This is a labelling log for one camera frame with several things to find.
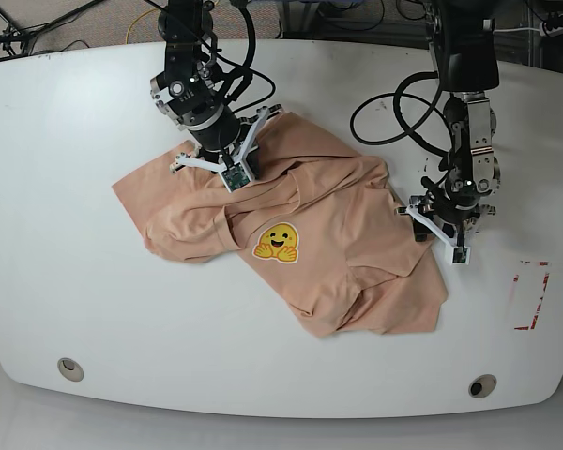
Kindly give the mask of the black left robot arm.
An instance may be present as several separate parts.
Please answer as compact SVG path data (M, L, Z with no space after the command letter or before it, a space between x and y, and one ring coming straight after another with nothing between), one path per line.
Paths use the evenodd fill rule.
M431 208L442 231L462 247L488 213L480 201L500 184L492 144L496 118L486 96L499 85L495 2L425 1L423 5L438 86L449 95L443 114L453 139L446 157L447 175L431 193Z

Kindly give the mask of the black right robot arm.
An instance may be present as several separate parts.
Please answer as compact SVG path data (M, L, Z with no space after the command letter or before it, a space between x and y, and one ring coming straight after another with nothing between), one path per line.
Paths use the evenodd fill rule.
M230 191L246 186L258 175L254 143L266 111L248 119L230 104L250 86L256 35L245 1L232 5L242 15L248 49L242 64L222 70L217 36L212 29L211 1L169 1L160 10L159 32L165 41L164 70L150 82L151 97L161 113L197 141L194 153L175 157L171 170L204 168L217 173Z

